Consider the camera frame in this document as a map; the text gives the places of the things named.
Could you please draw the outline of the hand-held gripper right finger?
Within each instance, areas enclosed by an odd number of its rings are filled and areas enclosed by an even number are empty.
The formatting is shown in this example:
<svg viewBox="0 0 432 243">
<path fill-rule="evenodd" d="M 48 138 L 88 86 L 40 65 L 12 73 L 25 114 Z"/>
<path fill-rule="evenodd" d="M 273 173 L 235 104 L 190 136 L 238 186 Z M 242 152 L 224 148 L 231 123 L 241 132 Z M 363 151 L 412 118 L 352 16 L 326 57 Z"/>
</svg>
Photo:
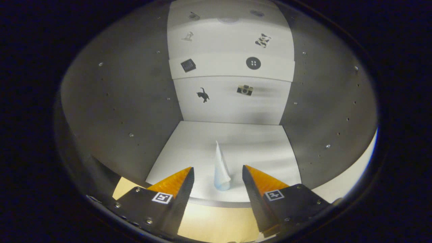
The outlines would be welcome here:
<svg viewBox="0 0 432 243">
<path fill-rule="evenodd" d="M 288 238 L 304 233 L 331 211 L 331 203 L 307 186 L 289 186 L 249 165 L 242 167 L 242 180 L 258 230 L 266 238 Z"/>
</svg>

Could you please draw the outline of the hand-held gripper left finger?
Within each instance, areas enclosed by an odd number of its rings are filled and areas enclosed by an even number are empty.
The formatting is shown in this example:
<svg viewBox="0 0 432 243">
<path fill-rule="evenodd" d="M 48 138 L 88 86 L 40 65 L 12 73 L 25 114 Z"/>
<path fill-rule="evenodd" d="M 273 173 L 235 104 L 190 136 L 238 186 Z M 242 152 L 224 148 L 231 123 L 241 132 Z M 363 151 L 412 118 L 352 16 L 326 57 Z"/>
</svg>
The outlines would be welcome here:
<svg viewBox="0 0 432 243">
<path fill-rule="evenodd" d="M 87 197 L 140 230 L 156 237 L 177 237 L 194 179 L 194 168 L 189 166 L 154 184 L 136 184 L 117 197 L 106 189 Z"/>
</svg>

